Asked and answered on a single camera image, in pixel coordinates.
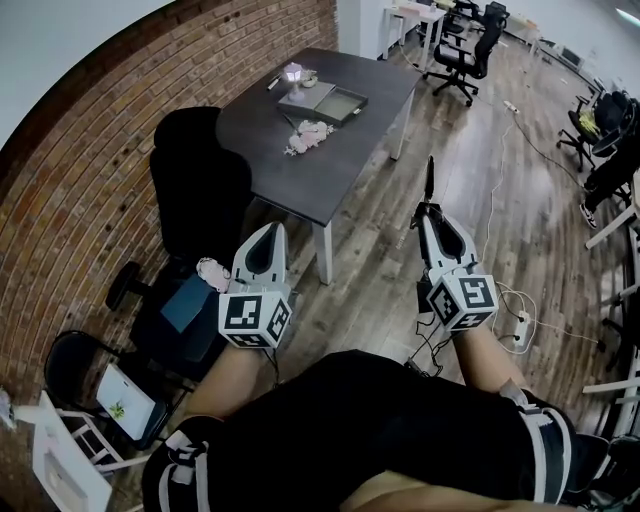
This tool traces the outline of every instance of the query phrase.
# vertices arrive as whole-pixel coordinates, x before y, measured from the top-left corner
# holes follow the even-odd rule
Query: black office chair
[[[484,32],[486,30],[485,27],[487,26],[487,24],[491,23],[491,21],[494,19],[504,18],[506,23],[506,20],[510,16],[510,13],[507,12],[507,7],[498,2],[491,2],[490,4],[487,4],[485,6],[483,13],[480,13],[478,6],[475,4],[473,4],[473,7],[471,8],[471,10],[472,10],[471,21],[475,21],[480,25],[470,26],[469,33]]]
[[[97,401],[87,395],[95,395],[89,389],[88,378],[94,360],[100,352],[106,352],[117,360],[118,367],[154,402],[155,407],[142,437],[131,439]],[[98,372],[94,372],[97,383]],[[59,334],[51,346],[44,366],[44,379],[51,398],[73,409],[86,412],[117,429],[136,450],[143,451],[151,446],[166,425],[169,418],[182,402],[190,388],[168,379],[146,367],[146,360],[139,354],[113,350],[93,336],[81,331],[66,331]],[[173,393],[166,388],[170,385]],[[181,393],[173,398],[175,391]]]
[[[599,133],[593,133],[586,130],[584,126],[582,126],[582,123],[580,123],[582,107],[589,103],[589,101],[582,96],[576,96],[576,98],[578,99],[578,108],[576,110],[570,110],[568,115],[569,120],[578,132],[578,135],[577,137],[573,136],[563,128],[558,132],[558,137],[566,136],[568,140],[560,139],[556,142],[556,147],[560,148],[563,144],[571,146],[578,152],[578,157],[580,159],[578,172],[582,172],[585,158],[591,164],[591,170],[593,171],[596,168],[596,165],[591,159],[591,150],[587,151],[587,147],[590,148],[595,146],[603,137],[606,137],[608,133],[620,126],[629,100],[623,93],[618,91],[603,95],[596,102],[593,109],[593,117],[599,130]],[[602,152],[598,156],[606,158],[611,156],[614,152],[615,148],[611,146],[608,151]]]
[[[436,62],[444,64],[447,67],[447,71],[452,71],[449,75],[431,72],[423,75],[425,80],[429,76],[446,80],[443,85],[433,91],[434,96],[437,96],[443,89],[455,85],[467,97],[467,107],[473,104],[473,98],[467,89],[471,89],[471,92],[476,95],[478,94],[478,87],[466,82],[465,78],[467,75],[471,75],[473,78],[480,80],[487,76],[489,55],[491,55],[493,47],[498,43],[498,39],[500,39],[504,23],[504,18],[497,18],[487,24],[485,33],[476,43],[474,55],[444,40],[436,47],[434,52]],[[465,40],[460,36],[454,37],[459,42]]]
[[[169,261],[151,286],[137,280],[137,263],[127,263],[106,299],[115,311],[127,291],[142,295],[131,341],[164,368],[193,381],[202,380],[226,345],[218,333],[218,293],[207,296],[182,332],[163,307],[196,273],[201,258],[232,268],[253,197],[249,165],[218,142],[219,114],[214,107],[188,108],[171,112],[158,125],[150,167]]]

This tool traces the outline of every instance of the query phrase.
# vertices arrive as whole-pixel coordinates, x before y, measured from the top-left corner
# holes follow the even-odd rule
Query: office chair
[[[116,358],[122,372],[155,402],[144,434],[138,440],[131,439],[121,430],[95,400],[89,403],[85,397],[87,377],[96,355],[100,352],[106,352]],[[151,446],[186,393],[191,391],[190,388],[147,369],[146,361],[138,354],[113,350],[100,340],[81,331],[66,331],[56,337],[44,366],[44,379],[47,392],[52,399],[91,414],[107,423],[111,431],[117,429],[138,451],[146,450]],[[175,395],[175,392],[169,393],[165,389],[165,384],[171,385],[174,391],[176,388],[181,389],[182,393],[174,399],[172,395]]]
[[[451,74],[444,75],[441,73],[425,73],[423,78],[426,80],[429,76],[436,78],[442,78],[446,82],[433,91],[433,95],[437,96],[440,91],[455,85],[460,89],[467,97],[467,107],[473,104],[473,98],[469,94],[467,89],[471,89],[474,95],[478,94],[478,88],[465,81],[467,75],[471,75],[478,80],[487,76],[489,55],[493,47],[497,44],[502,30],[504,28],[504,19],[498,18],[491,22],[488,22],[487,29],[476,43],[474,48],[474,55],[470,52],[460,48],[459,46],[452,45],[446,41],[442,41],[435,49],[434,58],[436,62],[444,64],[447,67],[447,71],[451,71]],[[463,41],[464,38],[454,35],[456,41]]]
[[[591,164],[591,170],[593,171],[596,168],[596,165],[591,159],[591,150],[587,151],[587,147],[595,146],[603,137],[606,137],[608,133],[620,126],[629,100],[623,93],[616,91],[603,95],[596,102],[593,109],[593,117],[595,120],[595,124],[600,132],[599,134],[596,134],[587,130],[584,126],[582,126],[582,123],[580,122],[582,107],[583,105],[589,103],[589,100],[583,98],[582,96],[576,96],[576,98],[578,99],[578,108],[576,110],[570,110],[568,112],[568,115],[571,124],[578,132],[578,136],[576,137],[571,135],[563,128],[558,132],[558,137],[562,137],[564,135],[568,138],[568,140],[560,139],[558,142],[556,142],[556,147],[560,148],[560,146],[563,144],[566,146],[571,146],[577,151],[578,157],[580,159],[578,172],[582,172],[585,158]],[[598,156],[606,158],[611,156],[614,152],[615,148],[611,146],[607,151],[602,152]]]
[[[165,369],[193,381],[202,380],[226,340],[218,333],[218,293],[210,289],[194,306],[188,287],[204,283],[196,276],[203,257],[232,268],[253,197],[249,165],[218,142],[219,114],[214,107],[188,108],[171,112],[158,125],[150,168],[169,260],[151,286],[137,279],[140,265],[127,263],[106,299],[116,311],[127,292],[141,295],[131,341]],[[178,328],[165,306],[191,315],[187,325]]]
[[[509,18],[509,16],[510,13],[507,12],[506,6],[501,3],[491,2],[490,4],[487,4],[482,14],[480,14],[478,6],[474,4],[474,7],[472,7],[471,21],[475,21],[476,24],[479,25],[470,26],[469,32],[484,32],[486,25],[488,23],[491,23],[493,19],[504,18],[506,23],[506,20]]]
[[[587,464],[587,471],[597,469],[596,474],[599,476],[594,474],[581,491],[565,493],[563,502],[594,511],[632,510],[633,503],[640,496],[640,439],[635,436],[620,436],[610,442],[604,439],[602,441],[606,444],[606,449],[603,450],[603,446],[598,450],[604,451],[604,455],[609,457],[608,462],[606,465],[601,463],[597,468]]]

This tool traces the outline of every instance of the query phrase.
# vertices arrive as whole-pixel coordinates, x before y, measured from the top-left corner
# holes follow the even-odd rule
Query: sneaker
[[[589,227],[591,229],[598,229],[598,225],[596,224],[596,219],[593,216],[593,212],[587,209],[584,203],[580,203],[580,213],[582,213],[584,220],[587,221],[587,224],[589,224]]]

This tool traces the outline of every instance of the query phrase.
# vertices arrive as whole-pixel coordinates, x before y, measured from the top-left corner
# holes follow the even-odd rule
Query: cable
[[[537,147],[535,147],[535,145],[533,144],[533,142],[531,142],[531,139],[529,139],[529,136],[524,132],[524,130],[522,129],[522,127],[520,126],[520,124],[518,123],[518,121],[516,120],[516,116],[515,114],[513,115],[513,121],[516,123],[516,126],[518,127],[518,130],[520,130],[520,132],[522,133],[522,135],[524,135],[525,140],[529,143],[529,145],[536,151],[536,153],[538,153],[541,157],[543,157],[544,159],[548,160],[551,163],[556,164],[558,167],[560,167],[560,169],[562,169],[567,176],[569,176],[569,178],[571,178],[571,180],[578,185],[578,187],[580,187],[582,189],[582,185],[580,185],[580,182],[575,179],[573,177],[573,173],[567,169],[564,165],[556,162],[553,158],[548,157],[547,155],[545,155],[542,151],[540,151]]]
[[[273,349],[273,359],[269,355],[269,352],[267,352],[266,348],[262,349],[262,351],[267,356],[267,359],[269,360],[269,362],[271,363],[271,366],[273,366],[273,369],[276,372],[275,382],[273,383],[273,389],[275,389],[280,385],[280,368],[278,367],[278,358],[276,357],[276,349],[275,348]]]
[[[502,289],[501,289],[500,290],[500,296],[503,296],[504,294],[507,294],[507,293],[513,293],[515,295],[518,295],[520,297],[521,302],[522,302],[522,309],[525,312],[526,312],[526,308],[524,307],[524,300],[522,299],[522,296],[524,295],[529,301],[531,301],[531,304],[533,304],[533,311],[534,311],[534,314],[533,314],[533,317],[532,317],[532,319],[533,319],[533,332],[531,333],[531,336],[529,337],[529,341],[527,342],[527,346],[525,347],[524,350],[522,350],[520,352],[517,352],[517,351],[514,351],[514,350],[509,350],[504,345],[502,345],[502,348],[504,348],[510,354],[522,355],[522,354],[526,353],[529,350],[529,347],[531,346],[531,342],[533,341],[533,338],[536,335],[536,329],[537,329],[538,325],[541,325],[543,327],[548,327],[549,329],[553,329],[555,331],[559,331],[559,332],[561,332],[561,333],[563,333],[563,334],[565,334],[567,336],[570,336],[572,338],[581,338],[583,340],[590,341],[592,343],[595,343],[598,347],[601,346],[601,342],[599,340],[596,340],[596,339],[593,339],[593,338],[589,338],[588,336],[582,336],[581,334],[573,334],[573,333],[567,332],[564,329],[561,329],[560,327],[557,327],[555,325],[551,325],[551,324],[547,324],[545,322],[541,322],[540,320],[538,320],[538,307],[537,307],[535,301],[527,293],[520,292],[520,291],[515,291],[515,290],[511,289],[509,286],[507,286],[506,284],[501,283],[499,281],[496,281],[496,284],[498,285],[498,287],[504,287],[504,288],[507,289],[506,292],[502,291]],[[520,318],[518,315],[515,315],[511,310],[509,310],[509,312],[512,315]],[[491,331],[492,332],[493,332],[493,327],[495,326],[497,318],[498,318],[498,315],[496,313],[496,316],[493,319],[493,325],[491,326]],[[502,339],[505,336],[512,336],[512,335],[504,335],[504,336],[501,336],[498,339]]]
[[[504,286],[508,291],[507,292],[503,292],[502,289],[500,288],[500,296],[502,297],[505,293],[513,293],[514,295],[517,295],[520,298],[520,302],[522,303],[522,310],[526,313],[527,312],[527,308],[524,305],[524,299],[522,298],[522,296],[524,295],[527,299],[529,299],[531,301],[531,304],[533,304],[533,332],[531,333],[531,336],[529,336],[529,341],[527,341],[527,345],[525,346],[524,350],[511,350],[508,349],[507,347],[505,347],[502,343],[500,344],[500,346],[507,352],[509,352],[510,354],[514,354],[516,356],[521,356],[523,354],[526,354],[527,351],[529,350],[529,347],[531,347],[531,343],[533,342],[533,338],[536,335],[536,329],[538,327],[537,324],[537,319],[538,319],[538,306],[536,305],[535,301],[525,292],[518,292],[515,290],[512,290],[509,286],[507,286],[504,283],[501,283],[500,281],[496,281],[496,284],[498,285],[498,288],[500,288],[501,286]],[[507,301],[504,299],[504,297],[502,297],[502,301],[505,303],[505,305],[507,304]],[[509,309],[509,306],[507,306],[507,309],[509,310],[509,313],[511,313],[513,316],[515,316],[516,318],[519,319],[519,321],[524,321],[524,319],[521,319],[519,315],[516,315],[513,311],[511,311]],[[491,332],[493,333],[493,329],[496,325],[496,320],[498,319],[498,313],[500,312],[500,310],[498,310],[496,312],[496,316],[493,317],[493,323],[491,324]],[[515,337],[515,334],[509,334],[509,335],[505,335],[505,336],[513,336]]]
[[[500,162],[500,179],[498,180],[497,185],[493,187],[493,189],[491,190],[491,213],[489,214],[489,221],[487,222],[487,239],[485,240],[484,248],[482,249],[482,257],[480,258],[481,262],[484,261],[484,254],[487,250],[487,245],[489,245],[489,239],[491,238],[491,219],[493,218],[493,194],[496,190],[498,190],[498,188],[500,188],[500,185],[502,185],[502,182],[504,181],[504,154],[506,151],[504,138],[507,136],[511,128],[513,128],[514,122],[515,122],[515,117],[513,118],[513,121],[511,122],[509,127],[504,131],[504,134],[502,135],[502,160]]]
[[[424,322],[416,322],[416,335],[418,336],[422,336],[422,338],[424,339],[424,342],[422,343],[422,345],[420,345],[418,347],[418,349],[413,353],[413,355],[409,358],[409,361],[412,361],[415,364],[415,361],[413,360],[414,357],[416,357],[418,355],[418,352],[420,352],[423,347],[425,345],[429,346],[429,350],[431,352],[431,362],[433,363],[433,365],[436,367],[436,373],[434,373],[433,375],[430,375],[428,372],[424,371],[424,370],[420,370],[420,374],[423,377],[437,377],[442,373],[442,370],[444,369],[444,366],[441,365],[438,362],[438,354],[440,353],[440,351],[447,346],[447,344],[453,339],[453,336],[450,336],[449,338],[447,338],[444,341],[439,342],[435,347],[431,346],[431,343],[429,343],[429,341],[431,340],[431,338],[433,337],[433,335],[435,334],[435,332],[438,330],[438,326],[436,325],[434,327],[434,329],[431,331],[431,333],[429,334],[428,337],[425,337],[424,334],[422,334],[420,332],[420,326],[424,325],[425,327],[429,327],[431,325],[433,325],[433,323],[435,322],[436,319],[436,315],[434,313],[433,315],[433,319],[431,320],[431,322],[429,322],[428,324],[425,324]]]

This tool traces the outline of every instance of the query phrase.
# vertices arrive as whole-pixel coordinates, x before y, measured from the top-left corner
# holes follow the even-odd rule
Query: white desk
[[[44,391],[39,407],[31,411],[33,472],[56,507],[63,512],[106,510],[111,485],[80,449]]]
[[[109,364],[98,387],[97,400],[109,416],[137,441],[144,434],[155,402],[147,396],[129,377],[113,364]],[[124,410],[116,417],[112,407],[119,404]]]
[[[422,47],[422,56],[420,57],[420,64],[418,69],[424,73],[427,70],[427,59],[429,57],[429,50],[431,47],[431,34],[433,33],[433,25],[437,25],[436,27],[436,45],[440,42],[440,37],[442,36],[442,23],[444,21],[444,15],[447,14],[447,11],[442,9],[434,9],[427,5],[418,4],[415,2],[406,2],[398,5],[390,5],[385,7],[384,9],[384,37],[385,41],[389,40],[389,30],[391,28],[391,17],[398,16],[404,20],[411,21],[420,21],[421,23],[427,24],[427,34],[424,38],[424,45]],[[402,39],[400,40],[400,44],[404,44],[404,29],[401,29],[401,34],[403,34]],[[387,60],[389,58],[389,48],[387,45],[384,45],[384,49],[382,51],[382,58]]]
[[[596,245],[607,238],[616,229],[633,217],[637,217],[640,212],[640,175],[635,173],[631,182],[631,206],[627,207],[620,215],[602,228],[597,235],[591,237],[585,246],[593,249]]]
[[[39,405],[18,406],[13,412],[16,421],[35,425],[33,472],[61,512],[104,512],[111,497],[111,484],[105,474],[149,460],[148,455],[124,460],[96,428],[91,416],[57,410],[46,391],[41,393]],[[80,420],[81,426],[70,432],[62,418]],[[115,462],[97,464],[105,458]],[[142,505],[138,505],[128,512],[141,509]]]

